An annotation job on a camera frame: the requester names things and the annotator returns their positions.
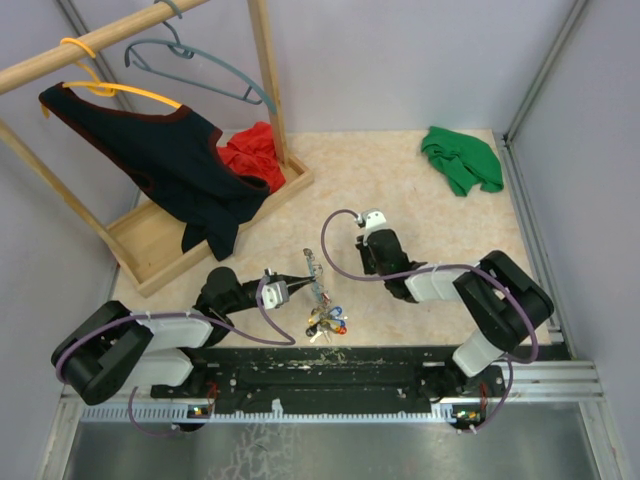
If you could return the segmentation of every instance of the red cloth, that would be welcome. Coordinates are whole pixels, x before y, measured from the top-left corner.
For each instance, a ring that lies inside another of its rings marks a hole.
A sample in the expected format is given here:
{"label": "red cloth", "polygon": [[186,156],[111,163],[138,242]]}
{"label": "red cloth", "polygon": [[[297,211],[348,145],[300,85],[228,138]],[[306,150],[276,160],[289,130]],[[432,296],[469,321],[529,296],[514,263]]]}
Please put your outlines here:
{"label": "red cloth", "polygon": [[268,123],[258,122],[249,130],[236,133],[226,147],[218,147],[218,154],[238,175],[253,175],[265,180],[271,193],[285,183]]}

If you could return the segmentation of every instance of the green cloth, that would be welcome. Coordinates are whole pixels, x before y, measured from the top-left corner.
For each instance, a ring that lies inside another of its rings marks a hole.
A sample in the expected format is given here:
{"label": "green cloth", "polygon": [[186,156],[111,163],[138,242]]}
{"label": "green cloth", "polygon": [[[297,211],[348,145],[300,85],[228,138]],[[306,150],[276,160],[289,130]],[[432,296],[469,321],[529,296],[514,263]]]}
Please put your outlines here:
{"label": "green cloth", "polygon": [[431,127],[422,140],[429,163],[443,173],[459,197],[466,197],[476,183],[485,192],[504,188],[502,168],[491,147],[482,140],[445,128]]}

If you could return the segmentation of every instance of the clothes hanger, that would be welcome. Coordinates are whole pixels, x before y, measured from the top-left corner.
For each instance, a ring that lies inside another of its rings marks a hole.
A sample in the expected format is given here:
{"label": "clothes hanger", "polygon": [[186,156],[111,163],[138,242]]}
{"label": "clothes hanger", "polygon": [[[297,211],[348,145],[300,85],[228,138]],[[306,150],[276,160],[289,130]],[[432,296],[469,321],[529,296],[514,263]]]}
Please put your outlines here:
{"label": "clothes hanger", "polygon": [[[63,38],[60,41],[60,44],[64,43],[73,43],[83,48],[91,58],[95,58],[96,54],[91,48],[82,43],[77,38]],[[82,62],[75,62],[75,65],[82,68],[85,72],[89,74],[92,78],[92,81],[78,81],[78,82],[65,82],[62,84],[64,88],[70,87],[86,87],[90,92],[95,93],[96,95],[100,95],[102,97],[113,97],[118,91],[135,93],[137,95],[141,95],[143,97],[148,97],[153,100],[157,100],[158,102],[165,103],[173,108],[180,108],[182,105],[170,98],[164,97],[162,95],[158,95],[157,93],[150,92],[148,90],[143,90],[137,87],[131,87],[129,85],[121,85],[119,83],[105,83],[100,80],[98,75],[89,67]],[[45,118],[49,118],[49,110],[44,105],[40,105],[42,109],[42,113]]]}
{"label": "clothes hanger", "polygon": [[[173,3],[172,0],[154,0],[154,3],[157,2],[164,2],[167,5],[169,5],[174,13],[178,16],[178,18],[182,18],[182,12],[180,11],[180,9],[178,8],[178,6]],[[180,37],[178,36],[178,32],[175,30],[175,28],[173,28],[171,25],[169,25],[169,23],[167,22],[162,22],[163,25],[165,25],[166,27],[169,28],[169,30],[171,30],[171,33],[173,34],[173,38],[174,41],[168,41],[168,40],[162,40],[162,39],[153,39],[153,38],[145,38],[145,39],[141,39],[141,40],[136,40],[131,42],[125,52],[124,52],[124,64],[126,67],[129,67],[129,65],[131,65],[131,63],[133,63],[136,67],[138,67],[141,70],[144,70],[146,72],[150,72],[150,73],[154,73],[156,75],[160,75],[162,77],[166,77],[166,78],[171,78],[173,80],[177,80],[179,82],[183,82],[183,83],[187,83],[189,85],[193,85],[195,87],[200,87],[200,88],[204,88],[206,90],[210,90],[212,92],[216,92],[219,93],[221,95],[225,95],[227,97],[231,97],[231,98],[235,98],[237,100],[249,103],[251,105],[260,105],[263,101],[265,103],[265,105],[267,106],[267,108],[269,108],[269,110],[271,111],[271,113],[276,114],[277,113],[277,109],[275,106],[275,103],[273,102],[273,100],[271,100],[271,98],[265,93],[264,90],[262,90],[262,88],[260,88],[260,86],[254,82],[251,78],[249,78],[246,74],[244,74],[243,72],[241,72],[240,70],[238,70],[237,68],[235,68],[233,65],[228,64],[227,62],[225,62],[224,60],[215,57],[207,52],[204,52],[198,48],[195,47],[190,47],[188,45],[185,45],[183,43],[180,42]],[[136,50],[133,48],[136,45],[141,45],[141,44],[156,44],[156,45],[166,45],[169,50],[171,50],[171,52],[174,55],[177,55],[178,57],[181,58],[185,58],[185,59],[191,59],[193,58],[194,55],[199,55],[201,57],[206,58],[207,60],[210,60],[218,65],[220,65],[221,67],[223,67],[224,69],[226,69],[227,71],[231,72],[232,74],[234,74],[236,77],[240,78],[241,80],[243,80],[247,85],[248,88],[245,91],[244,95],[238,95],[236,93],[233,92],[229,92],[227,90],[222,90],[220,88],[216,88],[213,87],[211,85],[206,85],[204,83],[198,82],[196,80],[189,80],[187,78],[183,78],[177,75],[173,75],[171,73],[166,73],[166,72],[162,72],[160,70],[156,70],[154,68],[152,68],[148,62],[146,62],[142,56],[136,52]],[[134,57],[137,60],[131,60],[130,55],[133,54]],[[249,94],[251,93],[251,91],[255,91],[256,94],[258,95],[258,97],[260,98],[259,100],[254,100],[249,98]]]}

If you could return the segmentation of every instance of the wooden post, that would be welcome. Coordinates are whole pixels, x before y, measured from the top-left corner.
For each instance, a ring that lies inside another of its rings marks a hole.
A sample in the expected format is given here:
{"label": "wooden post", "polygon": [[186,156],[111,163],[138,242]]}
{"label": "wooden post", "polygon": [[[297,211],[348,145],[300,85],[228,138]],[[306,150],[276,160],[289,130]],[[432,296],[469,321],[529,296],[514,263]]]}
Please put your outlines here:
{"label": "wooden post", "polygon": [[26,143],[11,128],[0,119],[0,138],[18,155],[28,166],[38,174],[62,199],[76,212],[82,220],[105,241],[111,251],[120,261],[130,265],[136,265],[136,259],[118,242],[109,231],[93,216],[67,186],[62,183],[38,156],[28,147]]}
{"label": "wooden post", "polygon": [[[208,1],[173,0],[183,12]],[[162,2],[156,3],[93,32],[89,32],[79,37],[78,40],[97,53],[114,43],[118,43],[125,38],[168,20],[174,15],[175,13],[169,5]],[[0,72],[0,95],[48,73],[55,72],[59,68],[77,62],[86,56],[87,52],[77,45],[64,44],[17,63],[12,67],[5,68]]]}
{"label": "wooden post", "polygon": [[253,28],[253,38],[258,52],[260,62],[260,73],[262,74],[262,88],[271,97],[276,105],[277,113],[269,112],[269,121],[273,131],[273,141],[276,146],[278,161],[285,167],[289,166],[289,149],[287,148],[286,130],[284,128],[284,116],[280,105],[280,87],[278,84],[278,68],[276,57],[273,52],[271,41],[271,26],[269,24],[269,13],[265,0],[247,0],[249,15],[251,16],[251,26]]}

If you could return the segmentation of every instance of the wooden clothes rack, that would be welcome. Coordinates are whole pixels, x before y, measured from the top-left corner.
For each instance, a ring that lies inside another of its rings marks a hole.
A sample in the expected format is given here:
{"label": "wooden clothes rack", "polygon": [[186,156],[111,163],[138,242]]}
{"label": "wooden clothes rack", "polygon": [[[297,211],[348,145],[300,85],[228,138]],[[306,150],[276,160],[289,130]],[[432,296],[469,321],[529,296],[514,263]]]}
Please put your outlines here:
{"label": "wooden clothes rack", "polygon": [[[183,12],[208,0],[173,0]],[[313,182],[311,171],[287,148],[284,119],[280,106],[278,72],[271,43],[266,0],[247,0],[253,35],[260,63],[263,89],[274,101],[277,113],[269,113],[276,154],[286,184],[270,195],[255,217],[240,226],[247,230],[262,218]],[[146,30],[175,15],[166,3],[157,3],[101,27],[82,37],[94,52]],[[54,72],[87,53],[76,45],[64,44],[36,55],[0,72],[0,94],[9,92],[37,78]],[[0,138],[49,185],[109,246],[122,270],[131,278],[140,294],[149,296],[211,254],[206,242],[182,253],[180,241],[185,224],[149,201],[112,224],[103,225],[74,193],[38,158],[29,146],[0,119]]]}

